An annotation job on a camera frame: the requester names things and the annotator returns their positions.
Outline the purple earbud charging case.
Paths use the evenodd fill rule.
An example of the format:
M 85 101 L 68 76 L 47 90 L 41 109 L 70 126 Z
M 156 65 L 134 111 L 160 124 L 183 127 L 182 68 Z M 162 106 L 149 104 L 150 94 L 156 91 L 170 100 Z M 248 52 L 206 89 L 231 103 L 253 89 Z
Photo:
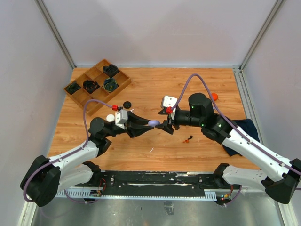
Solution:
M 156 127 L 159 124 L 160 124 L 160 121 L 158 121 L 158 120 L 150 120 L 150 121 L 148 121 L 148 126 L 150 126 L 150 127 Z

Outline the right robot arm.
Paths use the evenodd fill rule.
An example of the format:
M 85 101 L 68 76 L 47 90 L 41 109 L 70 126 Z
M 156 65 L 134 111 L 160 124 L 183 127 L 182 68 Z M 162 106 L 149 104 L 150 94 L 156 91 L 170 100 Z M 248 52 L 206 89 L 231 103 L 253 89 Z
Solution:
M 287 159 L 258 142 L 234 121 L 215 113 L 212 100 L 202 93 L 192 94 L 189 110 L 176 106 L 177 98 L 164 96 L 160 114 L 167 119 L 158 126 L 169 134 L 180 126 L 200 127 L 202 134 L 244 156 L 258 170 L 237 168 L 221 163 L 214 171 L 213 183 L 218 188 L 241 185 L 264 191 L 273 200 L 288 204 L 301 180 L 301 161 Z

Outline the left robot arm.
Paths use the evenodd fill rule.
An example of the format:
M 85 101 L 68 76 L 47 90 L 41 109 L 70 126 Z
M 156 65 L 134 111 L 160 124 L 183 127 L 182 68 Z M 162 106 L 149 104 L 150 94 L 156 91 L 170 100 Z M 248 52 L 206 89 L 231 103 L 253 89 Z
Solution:
M 40 155 L 34 159 L 20 184 L 24 199 L 43 207 L 58 192 L 73 185 L 98 185 L 101 175 L 94 170 L 90 160 L 108 150 L 111 145 L 108 137 L 126 133 L 134 138 L 154 129 L 155 125 L 156 121 L 141 118 L 126 110 L 117 112 L 111 122 L 100 117 L 94 118 L 85 127 L 87 138 L 82 144 L 51 158 Z

